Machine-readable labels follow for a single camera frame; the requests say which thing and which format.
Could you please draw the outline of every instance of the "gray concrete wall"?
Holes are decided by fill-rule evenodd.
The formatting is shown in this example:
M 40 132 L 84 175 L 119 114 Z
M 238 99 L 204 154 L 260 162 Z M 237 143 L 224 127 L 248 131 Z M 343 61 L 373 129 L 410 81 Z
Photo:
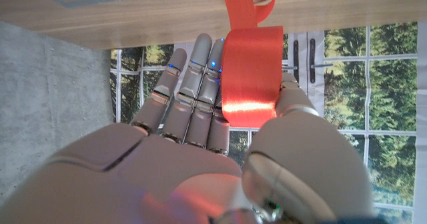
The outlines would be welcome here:
M 112 121 L 109 51 L 0 22 L 0 205 L 46 157 Z

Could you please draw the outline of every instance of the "window backdrop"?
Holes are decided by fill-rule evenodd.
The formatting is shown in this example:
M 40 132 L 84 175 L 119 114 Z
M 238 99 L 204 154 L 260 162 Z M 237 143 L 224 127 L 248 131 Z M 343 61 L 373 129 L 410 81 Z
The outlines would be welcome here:
M 398 23 L 324 31 L 324 63 L 334 66 L 324 69 L 324 109 L 318 111 L 360 154 L 370 173 L 376 212 L 391 224 L 413 223 L 414 211 L 419 210 L 414 208 L 417 67 L 424 62 L 418 63 L 418 28 L 417 23 Z M 131 121 L 178 47 L 189 58 L 193 43 L 111 51 L 115 121 Z M 290 64 L 288 52 L 288 35 L 284 35 L 284 67 Z M 240 166 L 257 130 L 230 128 L 229 157 Z M 425 168 L 417 171 L 417 176 L 427 175 Z M 420 207 L 426 206 L 426 200 L 418 200 Z

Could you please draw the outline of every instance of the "window pane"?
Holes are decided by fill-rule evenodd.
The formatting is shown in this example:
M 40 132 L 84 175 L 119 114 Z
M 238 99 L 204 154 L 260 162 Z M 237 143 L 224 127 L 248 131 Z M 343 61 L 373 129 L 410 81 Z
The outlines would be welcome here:
M 365 129 L 365 62 L 337 61 L 325 68 L 324 117 L 339 129 Z
M 254 138 L 255 134 L 257 133 L 257 131 L 252 131 L 251 135 L 252 135 L 252 139 Z
M 416 53 L 417 23 L 371 27 L 371 55 Z
M 113 116 L 114 116 L 114 122 L 116 122 L 115 118 L 115 98 L 116 98 L 116 88 L 117 88 L 117 74 L 110 73 L 109 74 L 109 87 L 111 89 L 111 102 L 113 103 Z
M 161 133 L 163 132 L 163 128 L 159 128 L 159 129 L 157 129 L 157 135 L 160 135 Z
M 412 224 L 412 211 L 376 207 L 375 212 L 388 224 Z
M 363 160 L 365 153 L 365 136 L 352 134 L 343 134 L 343 136 L 347 139 L 348 142 L 350 142 L 350 144 L 354 147 Z
M 141 67 L 142 47 L 121 50 L 121 70 L 138 71 Z
M 110 68 L 117 69 L 117 49 L 112 49 L 111 50 Z
M 154 90 L 155 84 L 160 79 L 162 71 L 144 71 L 142 80 L 143 80 L 143 94 L 144 100 L 148 98 L 149 94 Z
M 288 60 L 288 34 L 283 35 L 283 60 Z
M 371 130 L 415 131 L 416 59 L 371 61 Z
M 129 123 L 139 111 L 139 75 L 121 74 L 121 122 Z
M 228 157 L 237 162 L 240 168 L 243 167 L 246 151 L 248 151 L 248 132 L 230 131 Z
M 173 44 L 144 47 L 144 67 L 166 66 L 173 54 Z
M 167 109 L 165 111 L 165 115 L 163 116 L 163 119 L 161 120 L 160 124 L 165 124 L 166 117 L 169 115 L 169 112 L 171 111 L 173 102 L 175 101 L 175 95 L 172 95 L 171 101 L 169 102 L 169 105 L 167 106 Z
M 412 206 L 415 140 L 407 136 L 369 136 L 368 168 L 375 202 Z
M 325 31 L 325 57 L 359 57 L 365 55 L 365 27 Z

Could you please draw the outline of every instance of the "gray robotic hand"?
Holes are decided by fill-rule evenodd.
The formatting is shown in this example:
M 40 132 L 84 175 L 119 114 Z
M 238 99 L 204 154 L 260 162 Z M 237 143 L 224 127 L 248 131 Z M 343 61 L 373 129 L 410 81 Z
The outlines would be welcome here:
M 287 73 L 278 117 L 254 137 L 243 171 L 226 157 L 223 46 L 218 39 L 212 47 L 207 34 L 197 38 L 171 103 L 187 59 L 177 49 L 130 125 L 106 126 L 54 154 L 0 208 L 0 222 L 280 223 L 292 216 L 314 224 L 372 217 L 362 160 Z

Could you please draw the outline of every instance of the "red tape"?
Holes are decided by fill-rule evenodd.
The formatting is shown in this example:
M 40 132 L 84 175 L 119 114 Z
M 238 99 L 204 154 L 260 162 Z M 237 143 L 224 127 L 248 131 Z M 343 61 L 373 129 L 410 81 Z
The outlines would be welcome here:
M 222 54 L 222 109 L 234 127 L 261 127 L 276 116 L 282 80 L 282 27 L 257 28 L 274 1 L 225 0 L 232 31 Z

